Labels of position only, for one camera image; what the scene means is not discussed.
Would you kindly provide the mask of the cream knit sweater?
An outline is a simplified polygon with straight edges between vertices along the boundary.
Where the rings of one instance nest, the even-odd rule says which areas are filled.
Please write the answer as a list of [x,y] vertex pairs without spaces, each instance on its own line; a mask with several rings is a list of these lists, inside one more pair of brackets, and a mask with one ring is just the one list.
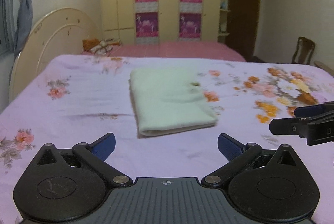
[[212,127],[216,112],[207,102],[196,73],[189,67],[136,68],[130,90],[143,136],[162,136]]

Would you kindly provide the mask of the dark wooden chair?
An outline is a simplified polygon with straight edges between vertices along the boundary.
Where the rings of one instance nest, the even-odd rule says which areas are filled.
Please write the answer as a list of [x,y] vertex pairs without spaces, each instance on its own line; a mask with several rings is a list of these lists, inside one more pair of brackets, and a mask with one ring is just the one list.
[[316,43],[306,37],[299,37],[296,51],[292,57],[292,64],[310,65]]

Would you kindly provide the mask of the lilac floral bed blanket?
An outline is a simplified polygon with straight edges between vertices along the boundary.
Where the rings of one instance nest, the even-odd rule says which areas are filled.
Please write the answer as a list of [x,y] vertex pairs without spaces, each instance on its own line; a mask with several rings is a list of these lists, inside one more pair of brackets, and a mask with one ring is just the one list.
[[[182,66],[195,71],[217,124],[156,138],[139,135],[131,71]],[[320,189],[314,221],[333,223],[333,144],[308,146],[305,139],[275,136],[268,128],[272,119],[290,117],[299,106],[332,100],[333,77],[312,66],[59,56],[1,114],[1,223],[20,222],[13,189],[43,144],[69,148],[107,132],[116,137],[108,163],[132,178],[202,178],[226,162],[217,149],[221,133],[265,149],[290,144]]]

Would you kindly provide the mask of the pink checked bedsheet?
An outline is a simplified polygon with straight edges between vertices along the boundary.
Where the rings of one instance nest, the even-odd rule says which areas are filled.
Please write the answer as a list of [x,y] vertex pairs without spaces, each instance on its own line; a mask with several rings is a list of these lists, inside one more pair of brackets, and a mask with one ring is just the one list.
[[205,58],[245,62],[245,58],[223,43],[205,41],[165,42],[154,45],[113,46],[107,57]]

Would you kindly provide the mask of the orange patterned pillow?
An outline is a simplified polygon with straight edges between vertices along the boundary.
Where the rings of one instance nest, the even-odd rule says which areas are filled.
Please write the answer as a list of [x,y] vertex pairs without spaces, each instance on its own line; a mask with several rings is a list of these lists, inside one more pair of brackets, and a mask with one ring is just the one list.
[[99,40],[99,39],[86,39],[82,40],[83,50],[87,53],[105,55],[110,53],[114,48],[121,45],[119,39]]

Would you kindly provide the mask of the dark brown door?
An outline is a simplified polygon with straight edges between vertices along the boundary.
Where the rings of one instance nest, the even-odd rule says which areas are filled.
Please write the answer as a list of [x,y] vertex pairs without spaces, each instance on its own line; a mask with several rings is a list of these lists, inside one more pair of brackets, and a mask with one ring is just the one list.
[[243,58],[253,57],[258,31],[260,0],[228,0],[225,44]]

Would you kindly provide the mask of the cream curved headboard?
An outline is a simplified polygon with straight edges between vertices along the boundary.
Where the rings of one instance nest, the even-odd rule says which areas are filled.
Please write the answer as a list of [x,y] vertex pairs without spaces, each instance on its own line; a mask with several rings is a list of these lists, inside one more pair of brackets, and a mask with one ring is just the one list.
[[12,102],[52,59],[63,54],[82,54],[83,40],[100,37],[101,31],[95,22],[79,9],[61,8],[41,18],[15,58],[9,101]]

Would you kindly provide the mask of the lower left purple poster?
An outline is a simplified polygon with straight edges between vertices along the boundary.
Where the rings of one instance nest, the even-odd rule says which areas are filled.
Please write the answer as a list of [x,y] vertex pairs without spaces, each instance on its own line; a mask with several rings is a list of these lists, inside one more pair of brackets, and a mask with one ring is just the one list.
[[136,13],[136,36],[158,37],[158,12]]

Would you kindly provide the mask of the lower right purple poster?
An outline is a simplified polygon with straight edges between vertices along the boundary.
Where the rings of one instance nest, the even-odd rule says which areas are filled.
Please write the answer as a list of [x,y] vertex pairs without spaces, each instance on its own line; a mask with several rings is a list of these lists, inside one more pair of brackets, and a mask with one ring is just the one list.
[[200,40],[201,14],[180,13],[179,26],[180,40]]

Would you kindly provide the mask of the cream corner shelf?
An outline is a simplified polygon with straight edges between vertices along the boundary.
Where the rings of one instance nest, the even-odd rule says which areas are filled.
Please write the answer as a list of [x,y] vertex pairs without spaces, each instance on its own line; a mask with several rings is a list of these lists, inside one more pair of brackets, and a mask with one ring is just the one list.
[[220,0],[220,20],[219,20],[219,34],[218,42],[225,43],[227,32],[227,18],[229,14],[229,0]]

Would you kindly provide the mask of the blue grey curtain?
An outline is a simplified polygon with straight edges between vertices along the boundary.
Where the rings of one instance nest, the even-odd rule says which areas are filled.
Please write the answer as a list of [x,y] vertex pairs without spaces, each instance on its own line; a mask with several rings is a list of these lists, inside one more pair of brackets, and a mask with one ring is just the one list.
[[32,0],[1,0],[1,54],[23,50],[32,21]]

